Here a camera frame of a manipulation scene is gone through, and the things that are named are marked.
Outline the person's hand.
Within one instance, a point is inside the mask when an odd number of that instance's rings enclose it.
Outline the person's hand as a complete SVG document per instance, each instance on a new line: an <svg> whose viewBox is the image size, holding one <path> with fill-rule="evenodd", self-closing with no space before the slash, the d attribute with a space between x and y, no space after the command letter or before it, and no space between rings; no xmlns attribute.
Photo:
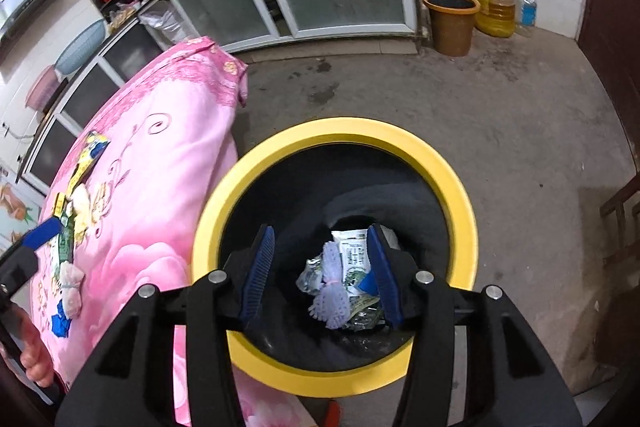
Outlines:
<svg viewBox="0 0 640 427"><path fill-rule="evenodd" d="M39 387L47 388L53 384L55 377L51 355L26 311L17 305L13 306L13 311L20 319L20 337L24 341L21 363L26 377Z"/></svg>

